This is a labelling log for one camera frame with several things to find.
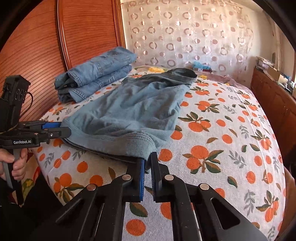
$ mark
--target gripper handle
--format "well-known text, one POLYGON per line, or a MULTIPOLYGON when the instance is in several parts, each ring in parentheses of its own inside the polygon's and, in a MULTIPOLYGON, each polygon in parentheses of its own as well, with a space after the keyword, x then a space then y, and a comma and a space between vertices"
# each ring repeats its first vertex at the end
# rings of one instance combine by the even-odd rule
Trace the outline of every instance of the gripper handle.
MULTIPOLYGON (((9 149, 8 152, 13 154, 15 161, 20 158, 21 149, 9 149)), ((24 197, 22 195, 22 184, 12 176, 13 163, 3 162, 4 173, 6 177, 7 185, 16 192, 17 204, 21 205, 24 203, 24 197)))

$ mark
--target patterned curtain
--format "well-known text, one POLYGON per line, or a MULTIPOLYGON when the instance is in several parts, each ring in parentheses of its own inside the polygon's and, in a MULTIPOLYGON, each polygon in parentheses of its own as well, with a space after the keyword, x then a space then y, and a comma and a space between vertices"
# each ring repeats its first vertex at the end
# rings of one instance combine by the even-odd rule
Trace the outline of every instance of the patterned curtain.
POLYGON ((232 1, 138 0, 122 4, 127 48, 138 65, 211 66, 239 79, 246 70, 253 31, 232 1))

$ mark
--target finger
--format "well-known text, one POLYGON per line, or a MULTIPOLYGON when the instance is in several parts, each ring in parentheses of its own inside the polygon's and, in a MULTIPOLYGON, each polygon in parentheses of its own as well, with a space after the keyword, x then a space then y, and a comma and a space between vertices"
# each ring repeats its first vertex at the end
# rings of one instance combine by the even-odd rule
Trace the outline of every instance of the finger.
POLYGON ((25 174, 25 172, 26 172, 26 167, 23 167, 22 169, 19 169, 19 170, 13 170, 12 172, 11 172, 11 175, 13 176, 13 177, 19 177, 19 176, 22 176, 23 174, 25 174))
POLYGON ((28 155, 28 149, 27 148, 22 149, 20 152, 20 157, 24 159, 27 155, 28 155))
POLYGON ((7 163, 12 163, 14 162, 15 157, 11 155, 7 150, 0 148, 0 160, 7 163))
POLYGON ((16 171, 16 170, 22 169, 26 165, 26 162, 27 162, 27 158, 24 158, 24 159, 19 158, 13 164, 13 170, 16 171))
POLYGON ((23 175, 21 175, 21 176, 14 177, 14 179, 17 180, 17 181, 20 181, 20 180, 24 179, 24 177, 25 177, 25 173, 23 175))

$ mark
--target bed sheet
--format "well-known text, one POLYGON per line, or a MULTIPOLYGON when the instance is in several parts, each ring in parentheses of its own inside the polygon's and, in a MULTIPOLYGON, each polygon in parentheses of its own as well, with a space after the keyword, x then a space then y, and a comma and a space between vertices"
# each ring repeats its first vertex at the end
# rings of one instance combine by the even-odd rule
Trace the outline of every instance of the bed sheet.
MULTIPOLYGON (((150 73, 140 70, 133 69, 129 76, 150 73)), ((269 121, 254 96, 207 80, 203 73, 198 76, 180 103, 175 131, 158 153, 159 161, 186 183, 208 183, 272 241, 283 219, 285 178, 269 121)), ((61 121, 121 81, 81 103, 58 103, 43 119, 61 121)), ((42 143, 33 152, 63 204, 86 185, 105 185, 126 172, 125 163, 73 149, 60 139, 42 143)), ((143 202, 126 205, 123 240, 173 240, 170 206, 153 202, 150 175, 145 175, 143 202)))

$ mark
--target cardboard box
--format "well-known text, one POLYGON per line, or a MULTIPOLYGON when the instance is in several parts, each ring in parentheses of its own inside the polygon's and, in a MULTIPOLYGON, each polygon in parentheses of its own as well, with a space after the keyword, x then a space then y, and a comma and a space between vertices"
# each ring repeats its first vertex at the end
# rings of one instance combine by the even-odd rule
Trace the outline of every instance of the cardboard box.
POLYGON ((267 73, 268 76, 272 78, 271 80, 278 82, 281 75, 280 72, 278 72, 275 68, 269 66, 267 69, 267 73))

